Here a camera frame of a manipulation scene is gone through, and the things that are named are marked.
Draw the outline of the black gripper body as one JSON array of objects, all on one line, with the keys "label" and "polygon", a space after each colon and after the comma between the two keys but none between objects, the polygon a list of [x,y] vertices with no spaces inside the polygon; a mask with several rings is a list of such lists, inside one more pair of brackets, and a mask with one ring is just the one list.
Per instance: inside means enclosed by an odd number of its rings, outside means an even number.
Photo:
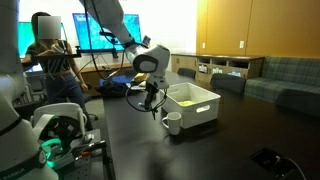
[{"label": "black gripper body", "polygon": [[156,94],[158,93],[158,89],[154,87],[152,84],[146,84],[147,96],[144,101],[144,106],[147,111],[154,111],[155,108],[152,106],[152,101],[156,99]]}]

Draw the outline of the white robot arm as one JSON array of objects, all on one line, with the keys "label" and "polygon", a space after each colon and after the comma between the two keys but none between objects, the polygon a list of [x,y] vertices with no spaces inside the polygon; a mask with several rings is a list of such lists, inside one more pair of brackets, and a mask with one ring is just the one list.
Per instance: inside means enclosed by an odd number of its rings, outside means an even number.
[{"label": "white robot arm", "polygon": [[[170,52],[157,45],[146,48],[137,43],[123,22],[118,0],[79,0],[85,12],[111,31],[123,46],[127,59],[147,82],[166,89],[165,69]],[[68,42],[60,39],[61,20],[46,12],[32,15],[34,42],[21,57],[18,52],[19,0],[0,0],[0,180],[58,180],[47,164],[46,153],[29,121],[15,110],[13,101],[25,90],[23,67],[39,63],[45,72],[50,103],[69,99],[86,114],[82,93],[87,90]]]}]

